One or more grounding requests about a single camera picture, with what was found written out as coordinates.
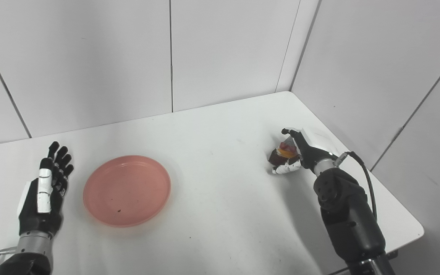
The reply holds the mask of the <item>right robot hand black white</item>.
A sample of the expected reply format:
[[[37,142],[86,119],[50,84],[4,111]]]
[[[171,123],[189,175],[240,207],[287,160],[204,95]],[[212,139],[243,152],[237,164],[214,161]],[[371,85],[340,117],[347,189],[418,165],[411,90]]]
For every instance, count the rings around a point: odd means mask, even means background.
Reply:
[[[304,136],[304,131],[283,128],[281,133],[289,137],[281,142],[268,158],[268,162],[273,166],[273,174],[287,174],[304,168],[319,176],[324,171],[336,167],[338,157],[329,151],[311,146]]]

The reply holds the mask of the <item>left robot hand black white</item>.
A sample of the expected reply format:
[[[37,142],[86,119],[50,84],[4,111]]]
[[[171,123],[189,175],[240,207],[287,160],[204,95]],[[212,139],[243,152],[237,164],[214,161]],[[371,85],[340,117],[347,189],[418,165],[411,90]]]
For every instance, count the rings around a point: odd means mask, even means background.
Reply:
[[[54,141],[40,161],[37,178],[31,181],[18,213],[19,235],[39,231],[54,237],[63,223],[63,199],[74,171],[72,155],[66,146]]]

